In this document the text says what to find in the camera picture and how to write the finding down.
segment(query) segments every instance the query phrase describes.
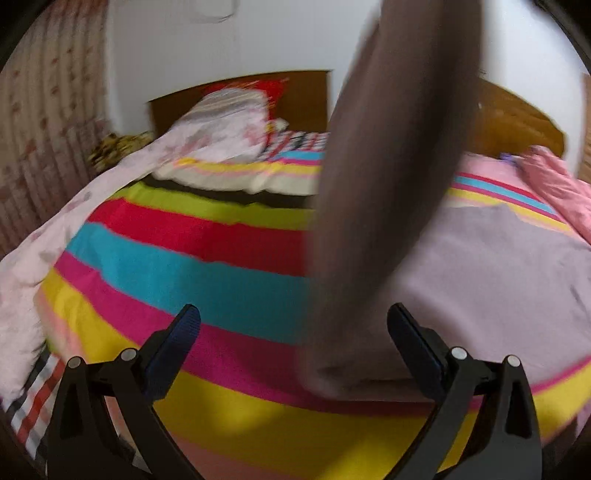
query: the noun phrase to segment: checkered blanket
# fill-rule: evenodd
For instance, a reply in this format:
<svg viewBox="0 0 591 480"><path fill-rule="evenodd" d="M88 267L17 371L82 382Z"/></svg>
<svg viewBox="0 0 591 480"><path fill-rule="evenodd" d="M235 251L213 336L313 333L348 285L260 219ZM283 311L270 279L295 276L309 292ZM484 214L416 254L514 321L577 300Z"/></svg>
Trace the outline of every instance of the checkered blanket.
<svg viewBox="0 0 591 480"><path fill-rule="evenodd" d="M43 347L23 394L13 402L2 401L7 422L41 471L47 464L47 427L51 419L64 363Z"/></svg>

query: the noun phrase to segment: pillow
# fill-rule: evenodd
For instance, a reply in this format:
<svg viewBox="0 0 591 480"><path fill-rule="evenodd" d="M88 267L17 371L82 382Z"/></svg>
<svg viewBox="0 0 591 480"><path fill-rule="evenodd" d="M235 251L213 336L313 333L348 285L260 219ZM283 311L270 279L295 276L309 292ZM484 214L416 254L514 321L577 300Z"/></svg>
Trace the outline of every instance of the pillow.
<svg viewBox="0 0 591 480"><path fill-rule="evenodd" d="M204 95L217 92L224 88L244 88L247 90L261 90L265 92L269 102L269 120L277 118L277 102L285 91L287 78L281 80L232 80L229 82L217 82L203 89Z"/></svg>

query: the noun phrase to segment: striped bedspread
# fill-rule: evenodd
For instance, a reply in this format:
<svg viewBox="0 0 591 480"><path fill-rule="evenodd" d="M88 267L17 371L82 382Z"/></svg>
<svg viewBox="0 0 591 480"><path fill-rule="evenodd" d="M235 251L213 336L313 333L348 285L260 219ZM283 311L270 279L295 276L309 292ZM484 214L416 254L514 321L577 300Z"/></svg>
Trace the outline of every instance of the striped bedspread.
<svg viewBox="0 0 591 480"><path fill-rule="evenodd" d="M155 409L209 479L382 479L430 406L328 401L297 381L322 139L301 134L296 150L286 148L293 135L259 163L181 159L117 192L72 239L37 307L56 353L102 362L196 305L201 334ZM504 202L525 221L575 235L516 175L495 174L499 162L466 165L450 205ZM588 362L533 385L543 436L571 421L590 385ZM474 420L473 411L446 465Z"/></svg>

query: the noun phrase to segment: wooden headboard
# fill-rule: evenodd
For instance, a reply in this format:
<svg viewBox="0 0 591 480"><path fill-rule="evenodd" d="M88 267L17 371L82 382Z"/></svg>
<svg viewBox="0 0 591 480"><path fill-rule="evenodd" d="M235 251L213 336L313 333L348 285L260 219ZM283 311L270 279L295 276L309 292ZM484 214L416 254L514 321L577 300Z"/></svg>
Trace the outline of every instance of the wooden headboard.
<svg viewBox="0 0 591 480"><path fill-rule="evenodd" d="M564 134L552 120L522 98L481 80L478 118L468 150L487 157L522 154L530 145L564 153Z"/></svg>
<svg viewBox="0 0 591 480"><path fill-rule="evenodd" d="M262 73L230 80L289 78L277 114L290 129L325 132L328 127L330 72L305 70ZM158 136L187 113L203 97L207 85L171 93L150 102L152 121ZM521 154L530 145L543 145L559 157L564 153L564 134L552 120L522 98L486 80L481 80L478 119L469 151L498 158L501 153Z"/></svg>
<svg viewBox="0 0 591 480"><path fill-rule="evenodd" d="M329 76L328 70L302 70L261 73L228 80L288 78L285 94L277 103L277 116L287 120L292 130L326 132L329 119L327 96ZM203 98L203 89L206 86L217 82L197 85L151 100L150 112L156 135L159 137L165 133L176 120Z"/></svg>

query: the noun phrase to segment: pink bedsheet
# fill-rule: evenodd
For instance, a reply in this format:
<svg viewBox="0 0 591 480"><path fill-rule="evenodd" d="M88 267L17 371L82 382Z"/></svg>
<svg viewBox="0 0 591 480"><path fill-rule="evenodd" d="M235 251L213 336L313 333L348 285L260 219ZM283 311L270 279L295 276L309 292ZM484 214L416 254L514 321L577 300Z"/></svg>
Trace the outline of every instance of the pink bedsheet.
<svg viewBox="0 0 591 480"><path fill-rule="evenodd" d="M591 186L571 176L548 148L534 146L517 157L523 179L591 244Z"/></svg>

